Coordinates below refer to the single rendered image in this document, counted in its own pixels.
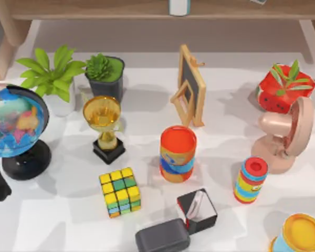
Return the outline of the red orange and blue can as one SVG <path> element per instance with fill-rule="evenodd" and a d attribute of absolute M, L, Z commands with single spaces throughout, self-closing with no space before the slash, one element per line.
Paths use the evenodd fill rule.
<path fill-rule="evenodd" d="M 165 129 L 160 137 L 160 172 L 171 183 L 182 183 L 190 178 L 195 163 L 197 138 L 181 125 Z"/>

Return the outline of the gold trophy on black base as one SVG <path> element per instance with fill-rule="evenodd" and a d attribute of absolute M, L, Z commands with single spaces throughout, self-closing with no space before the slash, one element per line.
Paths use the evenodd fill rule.
<path fill-rule="evenodd" d="M 105 164 L 111 164 L 125 152 L 123 142 L 115 135 L 122 130 L 120 103 L 111 96 L 96 96 L 85 101 L 82 113 L 88 126 L 99 132 L 93 152 Z"/>

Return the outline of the wooden framed blackboard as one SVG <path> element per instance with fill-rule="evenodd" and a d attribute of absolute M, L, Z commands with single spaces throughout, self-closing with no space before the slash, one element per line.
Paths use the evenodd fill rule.
<path fill-rule="evenodd" d="M 184 94 L 180 100 L 184 104 L 184 108 L 187 108 L 190 103 L 191 94 L 194 97 L 194 115 L 192 122 L 196 127 L 204 126 L 202 115 L 204 108 L 204 101 L 206 95 L 206 83 L 198 69 L 199 64 L 194 56 L 192 56 L 190 50 L 186 44 L 180 46 L 180 59 L 179 59 L 179 75 L 178 75 L 178 87 L 180 87 L 185 80 L 188 81 L 190 87 L 185 89 Z"/>

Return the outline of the succulent plant in black pot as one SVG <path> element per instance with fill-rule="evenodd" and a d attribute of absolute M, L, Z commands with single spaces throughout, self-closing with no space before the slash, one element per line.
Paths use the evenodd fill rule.
<path fill-rule="evenodd" d="M 86 61 L 85 71 L 92 94 L 95 97 L 111 96 L 121 102 L 124 68 L 125 63 L 121 58 L 105 56 L 102 53 L 92 55 Z"/>

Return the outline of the colourful puzzle cube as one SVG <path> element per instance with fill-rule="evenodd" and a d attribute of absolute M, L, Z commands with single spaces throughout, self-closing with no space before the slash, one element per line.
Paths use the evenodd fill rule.
<path fill-rule="evenodd" d="M 99 182 L 109 217 L 141 209 L 141 193 L 130 167 L 102 174 Z"/>

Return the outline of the red yellow striped can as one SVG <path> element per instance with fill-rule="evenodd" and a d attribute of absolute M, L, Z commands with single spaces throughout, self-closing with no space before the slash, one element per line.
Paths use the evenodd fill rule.
<path fill-rule="evenodd" d="M 254 202 L 268 174 L 268 165 L 260 157 L 247 158 L 239 170 L 234 197 L 243 204 Z"/>

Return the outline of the leafy plant in white pot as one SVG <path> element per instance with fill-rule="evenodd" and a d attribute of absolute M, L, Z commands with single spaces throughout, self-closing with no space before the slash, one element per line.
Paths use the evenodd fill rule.
<path fill-rule="evenodd" d="M 35 58 L 19 58 L 17 63 L 28 69 L 21 73 L 25 80 L 21 86 L 35 92 L 50 106 L 54 115 L 66 117 L 76 106 L 74 77 L 85 72 L 86 63 L 73 60 L 75 50 L 67 45 L 60 46 L 54 54 L 53 65 L 48 54 L 41 48 L 35 49 Z"/>

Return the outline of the white and teal box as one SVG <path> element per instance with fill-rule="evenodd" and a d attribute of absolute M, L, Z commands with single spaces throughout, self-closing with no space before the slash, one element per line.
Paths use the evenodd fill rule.
<path fill-rule="evenodd" d="M 186 16 L 191 11 L 191 0 L 168 0 L 168 11 L 171 16 Z"/>

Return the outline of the wooden open shelf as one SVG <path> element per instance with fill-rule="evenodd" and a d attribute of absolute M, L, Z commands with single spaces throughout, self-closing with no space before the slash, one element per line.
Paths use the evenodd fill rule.
<path fill-rule="evenodd" d="M 175 68 L 187 44 L 208 67 L 266 68 L 299 58 L 315 70 L 315 0 L 191 0 L 185 17 L 168 0 L 0 0 L 0 21 L 18 49 L 40 21 L 36 45 L 101 51 L 128 68 Z"/>

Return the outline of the plant in red watermelon pot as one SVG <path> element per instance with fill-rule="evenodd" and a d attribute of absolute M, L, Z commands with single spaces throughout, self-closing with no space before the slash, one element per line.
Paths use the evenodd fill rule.
<path fill-rule="evenodd" d="M 315 80 L 300 71 L 299 61 L 292 65 L 274 64 L 256 88 L 260 107 L 269 112 L 287 113 L 299 97 L 309 97 Z"/>

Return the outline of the pink desk fan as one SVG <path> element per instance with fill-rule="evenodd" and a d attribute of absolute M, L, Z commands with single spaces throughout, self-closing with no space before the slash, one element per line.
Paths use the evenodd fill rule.
<path fill-rule="evenodd" d="M 307 97 L 299 97 L 286 114 L 265 112 L 258 126 L 266 135 L 255 141 L 251 154 L 265 160 L 271 174 L 288 171 L 309 143 L 313 118 L 313 102 Z"/>

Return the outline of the globe on black stand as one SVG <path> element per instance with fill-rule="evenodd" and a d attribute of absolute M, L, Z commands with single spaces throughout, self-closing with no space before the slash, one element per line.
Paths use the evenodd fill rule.
<path fill-rule="evenodd" d="M 15 180 L 30 180 L 51 161 L 49 146 L 39 137 L 49 121 L 47 105 L 37 93 L 0 83 L 0 158 Z"/>

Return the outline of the yellow and blue can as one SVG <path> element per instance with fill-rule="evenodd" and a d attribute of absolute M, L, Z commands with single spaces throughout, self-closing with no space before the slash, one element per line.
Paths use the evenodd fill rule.
<path fill-rule="evenodd" d="M 268 252 L 315 252 L 315 218 L 302 213 L 289 216 Z"/>

